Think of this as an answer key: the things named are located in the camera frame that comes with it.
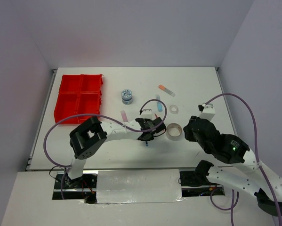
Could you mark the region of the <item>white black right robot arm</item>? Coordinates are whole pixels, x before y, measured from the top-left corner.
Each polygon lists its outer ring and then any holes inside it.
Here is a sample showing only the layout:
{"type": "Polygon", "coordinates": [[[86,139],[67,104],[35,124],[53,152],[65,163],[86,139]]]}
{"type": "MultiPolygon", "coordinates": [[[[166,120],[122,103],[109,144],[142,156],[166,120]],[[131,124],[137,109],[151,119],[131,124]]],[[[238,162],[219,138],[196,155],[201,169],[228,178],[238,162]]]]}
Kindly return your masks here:
{"type": "Polygon", "coordinates": [[[213,163],[201,160],[194,171],[200,184],[218,183],[235,191],[245,192],[257,199],[264,212],[282,215],[282,177],[263,162],[258,162],[255,153],[239,137],[221,134],[207,119],[192,116],[183,128],[185,139],[196,142],[206,154],[241,171],[245,177],[224,171],[213,163]]]}

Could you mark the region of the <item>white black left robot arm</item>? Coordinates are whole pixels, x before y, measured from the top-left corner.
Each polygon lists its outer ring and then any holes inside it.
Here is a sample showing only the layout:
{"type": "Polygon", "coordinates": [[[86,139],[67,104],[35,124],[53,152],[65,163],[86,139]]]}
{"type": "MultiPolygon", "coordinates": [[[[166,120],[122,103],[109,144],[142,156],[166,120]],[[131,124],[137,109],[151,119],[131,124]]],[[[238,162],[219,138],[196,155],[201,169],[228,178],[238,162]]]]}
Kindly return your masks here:
{"type": "Polygon", "coordinates": [[[166,132],[166,125],[160,117],[152,120],[136,118],[123,124],[100,121],[90,117],[70,133],[73,157],[59,180],[62,187],[79,187],[83,181],[86,159],[92,157],[103,143],[115,140],[137,140],[148,142],[166,132]]]}

